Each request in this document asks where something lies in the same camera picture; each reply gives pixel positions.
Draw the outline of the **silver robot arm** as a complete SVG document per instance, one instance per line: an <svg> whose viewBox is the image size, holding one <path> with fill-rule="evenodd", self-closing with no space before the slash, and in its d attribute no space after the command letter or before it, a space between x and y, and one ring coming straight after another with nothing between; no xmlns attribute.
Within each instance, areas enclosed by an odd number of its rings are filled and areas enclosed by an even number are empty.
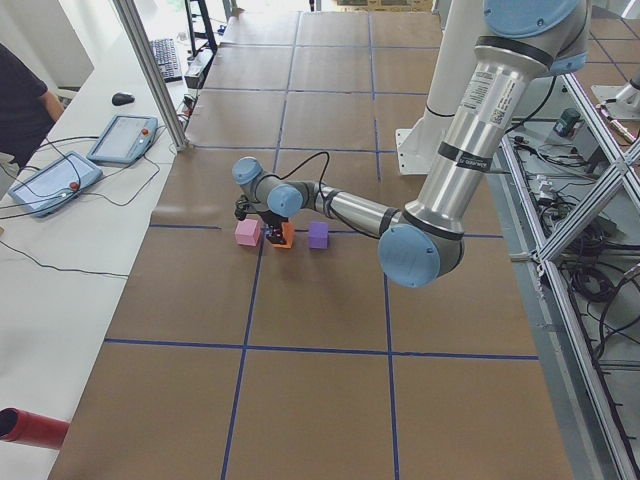
<svg viewBox="0 0 640 480"><path fill-rule="evenodd" d="M435 147L419 141L427 177L400 209L331 187L289 181L244 157L232 169L241 188L235 215L257 215L266 237L285 246L285 223L303 209L337 219L378 242L378 259L395 283L417 288L448 274L464 255L463 217L492 164L529 84L580 69L587 57L587 1L455 1L448 12L424 134L447 128Z"/></svg>

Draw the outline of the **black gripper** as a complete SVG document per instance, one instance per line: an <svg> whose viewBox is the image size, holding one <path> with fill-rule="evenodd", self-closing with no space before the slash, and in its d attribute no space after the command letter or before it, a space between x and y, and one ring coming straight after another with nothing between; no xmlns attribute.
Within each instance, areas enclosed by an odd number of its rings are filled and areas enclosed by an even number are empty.
<svg viewBox="0 0 640 480"><path fill-rule="evenodd" d="M241 195L236 200L234 215L238 221L245 220L249 215L259 216L267 227L266 239L273 245L283 244L282 225L289 221L288 217L260 207L258 203L251 202L245 195Z"/></svg>

